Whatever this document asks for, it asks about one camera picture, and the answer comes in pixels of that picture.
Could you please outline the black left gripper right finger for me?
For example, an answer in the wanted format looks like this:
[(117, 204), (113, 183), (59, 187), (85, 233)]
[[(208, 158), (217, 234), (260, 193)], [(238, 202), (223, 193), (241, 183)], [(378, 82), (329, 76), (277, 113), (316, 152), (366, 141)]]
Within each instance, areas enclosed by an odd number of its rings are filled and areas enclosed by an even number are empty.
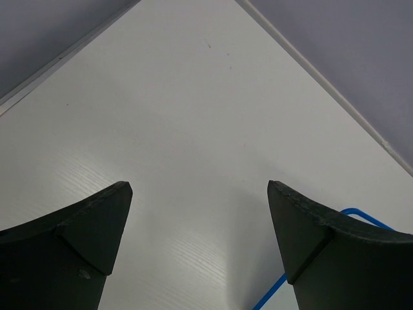
[(411, 309), (412, 236), (362, 222), (280, 181), (267, 188), (300, 309)]

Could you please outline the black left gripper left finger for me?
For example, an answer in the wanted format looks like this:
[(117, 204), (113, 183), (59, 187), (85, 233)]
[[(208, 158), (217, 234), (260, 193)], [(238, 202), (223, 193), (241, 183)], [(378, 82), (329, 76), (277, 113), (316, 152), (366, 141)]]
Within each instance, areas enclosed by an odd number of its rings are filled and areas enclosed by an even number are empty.
[(1, 231), (1, 309), (97, 309), (131, 202), (119, 181)]

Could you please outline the blue framed whiteboard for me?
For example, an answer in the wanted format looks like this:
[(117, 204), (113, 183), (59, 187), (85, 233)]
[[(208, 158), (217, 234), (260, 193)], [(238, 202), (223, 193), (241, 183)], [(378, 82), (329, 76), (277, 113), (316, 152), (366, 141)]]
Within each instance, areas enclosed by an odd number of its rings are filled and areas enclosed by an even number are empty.
[[(393, 231), (393, 228), (357, 208), (347, 208), (341, 212), (362, 222)], [(252, 309), (299, 309), (293, 287), (288, 284), (286, 274), (281, 275)]]

